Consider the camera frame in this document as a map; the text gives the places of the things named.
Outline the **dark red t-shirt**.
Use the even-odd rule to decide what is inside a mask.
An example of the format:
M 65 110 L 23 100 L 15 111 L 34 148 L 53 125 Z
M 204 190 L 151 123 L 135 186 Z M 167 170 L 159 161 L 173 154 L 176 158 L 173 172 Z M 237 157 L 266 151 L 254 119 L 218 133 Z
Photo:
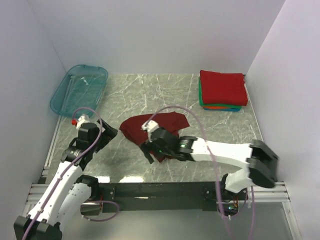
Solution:
M 153 163 L 151 155 L 159 162 L 164 159 L 184 159 L 180 152 L 179 130 L 189 127 L 184 114 L 178 112 L 137 115 L 125 120 L 119 127 L 123 135 L 143 151 Z

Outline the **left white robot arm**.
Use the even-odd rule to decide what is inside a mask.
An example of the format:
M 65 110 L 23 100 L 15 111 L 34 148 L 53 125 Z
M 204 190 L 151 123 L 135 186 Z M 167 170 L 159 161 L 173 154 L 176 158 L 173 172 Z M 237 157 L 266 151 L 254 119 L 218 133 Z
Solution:
M 51 183 L 33 209 L 13 224 L 18 240 L 60 240 L 63 227 L 84 202 L 102 204 L 99 180 L 83 172 L 118 131 L 103 120 L 93 123 L 84 116 L 72 123 L 77 137 L 62 153 Z

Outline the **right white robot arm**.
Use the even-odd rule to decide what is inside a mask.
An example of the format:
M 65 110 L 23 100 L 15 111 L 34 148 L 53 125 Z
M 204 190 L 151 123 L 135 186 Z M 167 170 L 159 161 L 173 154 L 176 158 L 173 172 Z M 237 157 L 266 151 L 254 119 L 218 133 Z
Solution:
M 146 132 L 147 140 L 140 149 L 150 163 L 153 163 L 153 158 L 209 162 L 215 157 L 217 163 L 238 167 L 238 171 L 225 174 L 220 182 L 219 193 L 226 200 L 253 185 L 272 189 L 278 181 L 279 157 L 261 140 L 233 144 L 205 141 L 195 136 L 179 137 L 154 121 L 143 124 L 142 130 Z

